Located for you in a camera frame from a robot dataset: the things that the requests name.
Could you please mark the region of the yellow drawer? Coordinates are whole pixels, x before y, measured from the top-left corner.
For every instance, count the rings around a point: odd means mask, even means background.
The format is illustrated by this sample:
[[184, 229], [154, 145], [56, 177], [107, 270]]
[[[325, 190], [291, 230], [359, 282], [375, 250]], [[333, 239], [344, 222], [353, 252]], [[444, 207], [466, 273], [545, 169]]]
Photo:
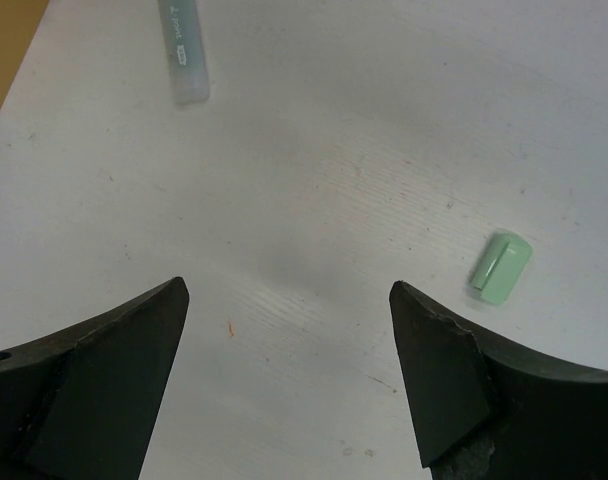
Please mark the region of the yellow drawer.
[[48, 4], [48, 0], [0, 0], [0, 109]]

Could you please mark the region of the green highlighter cap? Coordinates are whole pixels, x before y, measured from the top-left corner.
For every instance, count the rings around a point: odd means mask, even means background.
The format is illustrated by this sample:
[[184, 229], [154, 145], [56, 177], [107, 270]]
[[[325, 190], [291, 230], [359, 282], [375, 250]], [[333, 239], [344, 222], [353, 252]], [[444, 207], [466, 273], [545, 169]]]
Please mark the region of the green highlighter cap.
[[512, 293], [533, 255], [533, 247], [508, 231], [494, 233], [470, 276], [473, 296], [490, 305], [502, 305]]

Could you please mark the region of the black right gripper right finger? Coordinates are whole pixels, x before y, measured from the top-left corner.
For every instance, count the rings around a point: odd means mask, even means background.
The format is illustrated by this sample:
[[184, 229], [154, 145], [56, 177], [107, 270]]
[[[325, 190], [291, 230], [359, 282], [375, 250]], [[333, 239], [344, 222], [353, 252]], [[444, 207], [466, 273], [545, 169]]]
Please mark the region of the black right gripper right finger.
[[398, 281], [394, 339], [435, 479], [608, 479], [608, 371], [535, 351]]

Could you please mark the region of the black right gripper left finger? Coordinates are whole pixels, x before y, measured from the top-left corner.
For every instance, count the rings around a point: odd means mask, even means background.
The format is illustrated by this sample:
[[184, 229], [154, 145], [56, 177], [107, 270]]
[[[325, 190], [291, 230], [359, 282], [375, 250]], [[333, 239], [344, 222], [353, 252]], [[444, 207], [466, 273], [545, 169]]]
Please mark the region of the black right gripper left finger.
[[0, 351], [0, 479], [137, 479], [189, 306], [175, 277]]

